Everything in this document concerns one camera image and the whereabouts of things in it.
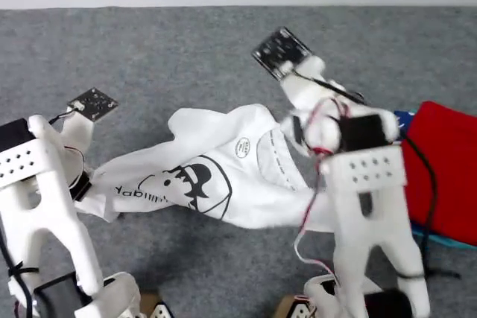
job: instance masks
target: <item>blue fabric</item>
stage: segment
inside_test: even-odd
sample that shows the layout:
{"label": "blue fabric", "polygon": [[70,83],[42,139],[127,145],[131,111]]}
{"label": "blue fabric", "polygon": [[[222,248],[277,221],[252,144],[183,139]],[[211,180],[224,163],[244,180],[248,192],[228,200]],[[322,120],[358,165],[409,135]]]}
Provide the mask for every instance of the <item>blue fabric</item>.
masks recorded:
{"label": "blue fabric", "polygon": [[409,127],[411,126],[412,119],[414,118],[415,112],[407,112],[407,111],[394,111],[394,115],[397,117],[399,121],[399,129],[408,132]]}
{"label": "blue fabric", "polygon": [[[423,236],[423,231],[418,225],[412,224],[412,233],[417,236]],[[464,242],[452,240],[451,238],[446,238],[445,236],[440,236],[436,234],[430,234],[429,240],[433,240],[438,244],[451,247],[453,249],[477,249],[477,247],[465,244]]]}

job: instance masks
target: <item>circuit board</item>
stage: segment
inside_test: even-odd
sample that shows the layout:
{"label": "circuit board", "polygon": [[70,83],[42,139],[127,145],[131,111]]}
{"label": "circuit board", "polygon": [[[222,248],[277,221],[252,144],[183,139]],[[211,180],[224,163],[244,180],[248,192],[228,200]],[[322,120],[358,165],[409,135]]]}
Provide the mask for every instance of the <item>circuit board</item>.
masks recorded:
{"label": "circuit board", "polygon": [[278,28],[252,51],[252,56],[281,81],[313,53],[286,27]]}
{"label": "circuit board", "polygon": [[93,87],[68,103],[68,106],[96,122],[118,106],[118,102]]}

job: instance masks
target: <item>black cable tie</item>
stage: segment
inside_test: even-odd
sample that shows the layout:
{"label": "black cable tie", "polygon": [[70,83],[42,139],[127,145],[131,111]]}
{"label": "black cable tie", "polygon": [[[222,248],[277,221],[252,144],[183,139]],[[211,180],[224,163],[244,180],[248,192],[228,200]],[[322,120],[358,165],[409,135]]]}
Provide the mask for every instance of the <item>black cable tie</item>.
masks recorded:
{"label": "black cable tie", "polygon": [[23,261],[17,264],[14,268],[8,269],[8,277],[21,275],[22,273],[39,273],[38,267],[23,267]]}
{"label": "black cable tie", "polygon": [[421,273],[419,275],[405,275],[403,273],[400,273],[400,272],[396,272],[397,276],[400,278],[400,279],[425,279],[426,278],[426,274],[425,273]]}

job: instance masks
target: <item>white plastic bracket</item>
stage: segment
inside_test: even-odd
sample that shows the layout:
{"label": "white plastic bracket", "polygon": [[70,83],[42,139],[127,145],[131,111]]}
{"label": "white plastic bracket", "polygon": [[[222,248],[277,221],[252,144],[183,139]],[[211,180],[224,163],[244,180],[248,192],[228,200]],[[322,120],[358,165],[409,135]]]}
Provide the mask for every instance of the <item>white plastic bracket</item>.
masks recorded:
{"label": "white plastic bracket", "polygon": [[[83,291],[95,295],[103,286],[103,276],[86,227],[76,215],[56,143],[34,139],[6,150],[0,153],[0,168],[0,215],[13,261],[38,267],[43,237],[51,232],[70,252]],[[41,196],[35,208],[25,182],[32,177]],[[22,278],[30,292],[40,284],[37,273],[24,273]],[[15,279],[9,288],[25,305]]]}
{"label": "white plastic bracket", "polygon": [[[405,201],[405,168],[400,146],[340,153],[325,159],[321,173],[335,215],[335,272],[341,302],[355,318],[366,318],[362,284],[371,249],[380,246],[396,270],[415,279],[398,285],[415,318],[430,314],[423,262],[411,233]],[[369,193],[373,210],[361,212],[359,195]]]}

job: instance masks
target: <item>red wire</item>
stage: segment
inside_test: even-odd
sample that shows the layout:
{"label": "red wire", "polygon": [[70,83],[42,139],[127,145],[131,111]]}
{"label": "red wire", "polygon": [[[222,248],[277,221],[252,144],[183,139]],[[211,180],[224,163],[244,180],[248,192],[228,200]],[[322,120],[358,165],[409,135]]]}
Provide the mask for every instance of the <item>red wire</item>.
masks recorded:
{"label": "red wire", "polygon": [[15,314],[15,318],[20,318],[19,309],[20,309],[20,302],[15,301],[15,305],[13,306],[13,314]]}

